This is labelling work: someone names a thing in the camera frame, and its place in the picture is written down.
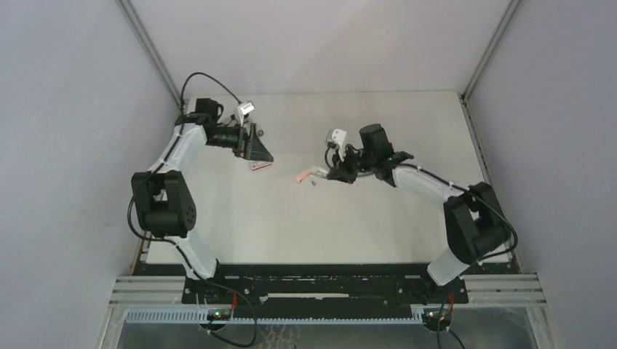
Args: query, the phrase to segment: floor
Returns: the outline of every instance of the floor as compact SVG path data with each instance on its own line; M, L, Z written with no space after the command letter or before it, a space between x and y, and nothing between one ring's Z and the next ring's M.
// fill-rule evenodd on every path
M215 98L234 108L230 97ZM231 150L203 147L186 174L196 229L221 262L430 262L447 247L440 208L374 177L353 185L295 177L324 166L327 131L381 123L396 151L413 154L443 177L482 180L454 92L363 92L241 96L274 163L252 171ZM497 257L493 261L505 261ZM178 263L168 245L153 243L146 262Z

